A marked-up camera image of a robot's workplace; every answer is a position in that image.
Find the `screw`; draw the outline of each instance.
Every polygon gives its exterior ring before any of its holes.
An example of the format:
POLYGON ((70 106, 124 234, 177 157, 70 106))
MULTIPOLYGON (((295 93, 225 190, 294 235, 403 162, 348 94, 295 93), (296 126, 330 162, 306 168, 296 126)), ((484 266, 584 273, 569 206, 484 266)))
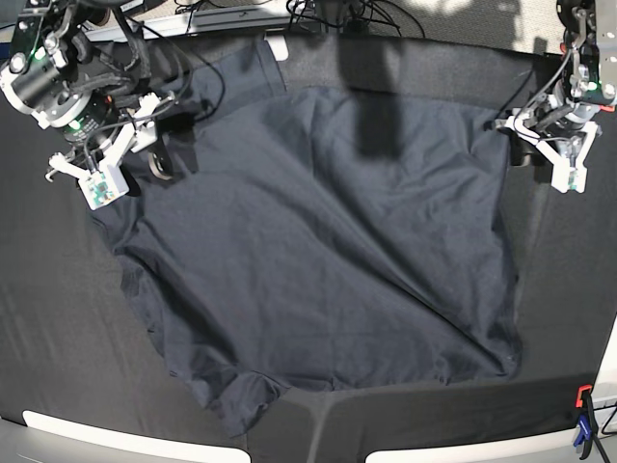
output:
POLYGON ((58 47, 58 38, 56 36, 52 34, 49 34, 46 38, 45 38, 45 48, 47 49, 47 51, 51 51, 54 50, 55 48, 58 47))
POLYGON ((23 53, 16 53, 11 58, 11 70, 13 72, 22 72, 26 67, 26 55, 23 53))

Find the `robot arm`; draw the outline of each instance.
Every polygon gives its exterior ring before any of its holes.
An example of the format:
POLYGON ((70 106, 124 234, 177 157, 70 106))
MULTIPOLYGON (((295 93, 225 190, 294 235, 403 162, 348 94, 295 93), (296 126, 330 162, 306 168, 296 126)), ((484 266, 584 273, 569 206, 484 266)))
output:
POLYGON ((41 128, 62 132, 72 146, 68 154, 51 156, 47 179, 52 181, 57 173, 75 177, 91 209, 128 192, 122 159, 131 150, 156 143, 151 117, 161 103, 174 100, 138 91, 138 82, 149 79, 149 56, 141 31, 130 28, 121 14, 120 5, 127 1, 26 0, 16 22, 11 59, 0 70, 0 89, 9 103, 33 116, 41 128), (115 8, 131 45, 128 65, 95 49, 81 31, 83 22, 106 14, 108 7, 115 8), (93 77, 84 73, 92 59, 109 71, 93 77))
POLYGON ((600 134, 592 121, 617 103, 617 9, 615 0, 558 0, 566 27, 561 67, 523 107, 497 128, 515 132, 553 165, 551 185, 585 191, 584 161, 600 134))

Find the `cloth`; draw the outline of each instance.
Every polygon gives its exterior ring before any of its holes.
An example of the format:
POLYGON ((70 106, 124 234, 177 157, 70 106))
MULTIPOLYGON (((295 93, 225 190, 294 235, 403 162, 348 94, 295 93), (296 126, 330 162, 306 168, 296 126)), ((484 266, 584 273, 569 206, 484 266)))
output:
POLYGON ((196 79, 193 95, 224 81, 224 101, 206 119, 189 105, 192 128, 167 138, 177 181, 134 156, 139 195, 94 213, 170 373, 232 435, 290 387, 512 376, 514 271, 497 211, 508 139, 484 129, 495 112, 285 95, 263 45, 252 54, 196 79))

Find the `metal bracket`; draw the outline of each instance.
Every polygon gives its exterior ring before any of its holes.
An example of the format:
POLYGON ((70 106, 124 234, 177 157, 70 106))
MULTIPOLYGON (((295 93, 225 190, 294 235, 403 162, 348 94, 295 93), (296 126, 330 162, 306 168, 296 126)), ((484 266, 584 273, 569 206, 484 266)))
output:
POLYGON ((596 45, 604 97, 617 97, 617 8, 614 0, 596 0, 596 45))

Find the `black table surface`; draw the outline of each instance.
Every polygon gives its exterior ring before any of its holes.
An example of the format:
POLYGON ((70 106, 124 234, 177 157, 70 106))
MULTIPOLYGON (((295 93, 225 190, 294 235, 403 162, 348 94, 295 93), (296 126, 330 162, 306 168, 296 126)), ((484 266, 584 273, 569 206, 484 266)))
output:
MULTIPOLYGON (((176 42, 202 59, 259 40, 176 42)), ((434 41, 287 36, 287 90, 325 85, 521 106, 556 58, 434 41)), ((177 72, 152 45, 156 75, 177 72)), ((229 446, 257 462, 354 462, 379 449, 489 442, 574 427, 578 386, 594 381, 617 300, 617 123, 609 114, 589 155, 587 191, 559 194, 534 168, 511 169, 502 208, 519 269, 523 365, 511 382, 421 383, 344 393, 292 390, 247 435, 229 439, 169 377, 120 292, 120 269, 74 183, 44 178, 65 150, 0 98, 0 416, 24 410, 196 444, 229 446)), ((373 123, 370 115, 358 124, 373 123)))

